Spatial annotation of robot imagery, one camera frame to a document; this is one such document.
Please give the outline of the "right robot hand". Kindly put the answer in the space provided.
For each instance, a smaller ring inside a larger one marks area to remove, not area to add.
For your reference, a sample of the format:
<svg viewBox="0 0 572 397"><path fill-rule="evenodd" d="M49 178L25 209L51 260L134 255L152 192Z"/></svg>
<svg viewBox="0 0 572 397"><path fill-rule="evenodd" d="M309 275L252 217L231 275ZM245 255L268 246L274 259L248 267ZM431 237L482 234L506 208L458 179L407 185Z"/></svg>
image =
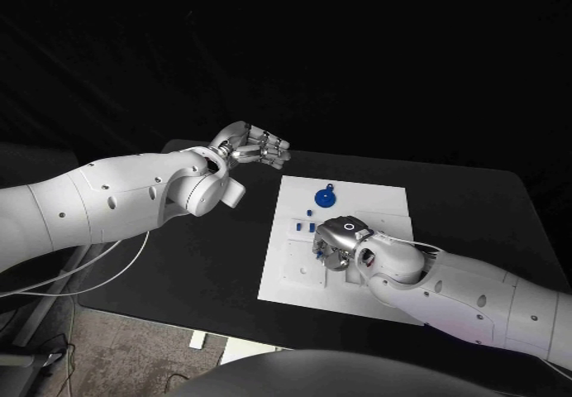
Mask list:
<svg viewBox="0 0 572 397"><path fill-rule="evenodd" d="M330 218L316 227L313 253L332 271L345 271L358 247L375 235L369 225L353 216Z"/></svg>

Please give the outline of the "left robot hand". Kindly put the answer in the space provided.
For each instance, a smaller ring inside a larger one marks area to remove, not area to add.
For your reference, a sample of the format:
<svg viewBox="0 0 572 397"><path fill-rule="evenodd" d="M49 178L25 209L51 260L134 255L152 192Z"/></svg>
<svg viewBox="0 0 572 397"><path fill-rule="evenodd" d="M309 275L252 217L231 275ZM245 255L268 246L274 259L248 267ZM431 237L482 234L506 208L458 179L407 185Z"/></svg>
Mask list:
<svg viewBox="0 0 572 397"><path fill-rule="evenodd" d="M261 163L281 170L290 161L290 143L251 123L238 121L215 136L209 148L224 158L229 169Z"/></svg>

